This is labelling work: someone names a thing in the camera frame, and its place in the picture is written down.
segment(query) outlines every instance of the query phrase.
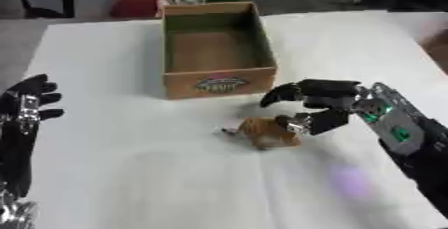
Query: cardboard box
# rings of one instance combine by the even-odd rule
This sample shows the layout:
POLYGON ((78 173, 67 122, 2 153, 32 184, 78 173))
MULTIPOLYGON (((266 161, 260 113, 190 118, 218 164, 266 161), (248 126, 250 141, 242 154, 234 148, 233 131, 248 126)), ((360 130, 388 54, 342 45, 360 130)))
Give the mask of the cardboard box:
POLYGON ((271 89, 277 65, 253 3, 167 6, 164 31, 168 98, 271 89))

